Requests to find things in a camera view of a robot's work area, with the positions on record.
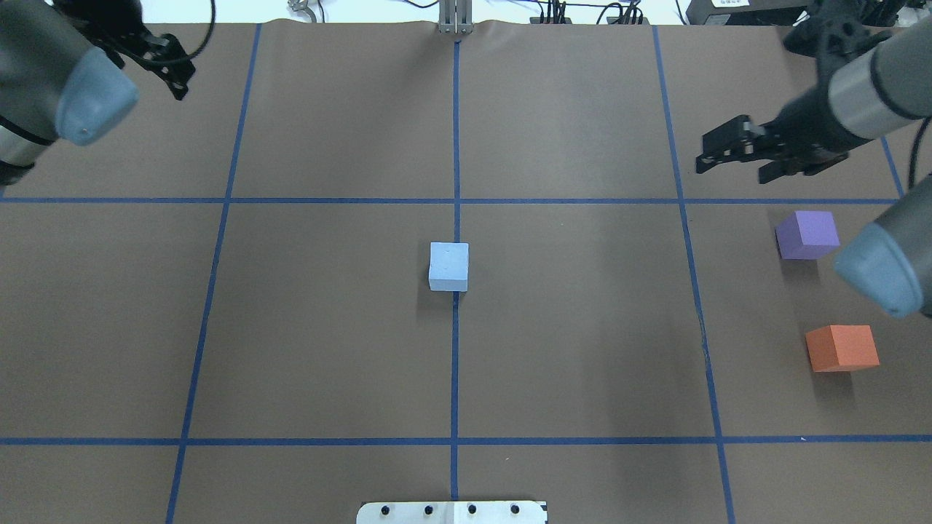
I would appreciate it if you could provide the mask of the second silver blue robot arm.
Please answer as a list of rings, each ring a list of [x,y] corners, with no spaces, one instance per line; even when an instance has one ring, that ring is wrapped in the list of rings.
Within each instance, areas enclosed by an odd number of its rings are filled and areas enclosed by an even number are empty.
[[[783,44],[816,62],[815,85],[769,122],[738,115],[703,134],[696,173],[760,162],[759,183],[813,176],[856,149],[915,124],[903,193],[834,260],[836,273],[891,317],[930,315],[930,175],[919,160],[930,133],[930,20],[872,32],[856,15],[814,12]]]

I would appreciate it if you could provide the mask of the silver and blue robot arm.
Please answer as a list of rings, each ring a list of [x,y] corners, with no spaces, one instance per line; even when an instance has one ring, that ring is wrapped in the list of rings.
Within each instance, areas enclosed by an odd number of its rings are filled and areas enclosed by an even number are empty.
[[[1,6],[1,181],[19,183],[57,140],[88,146],[119,125],[139,100],[127,60],[182,100],[194,51],[154,34],[139,1],[4,1]]]

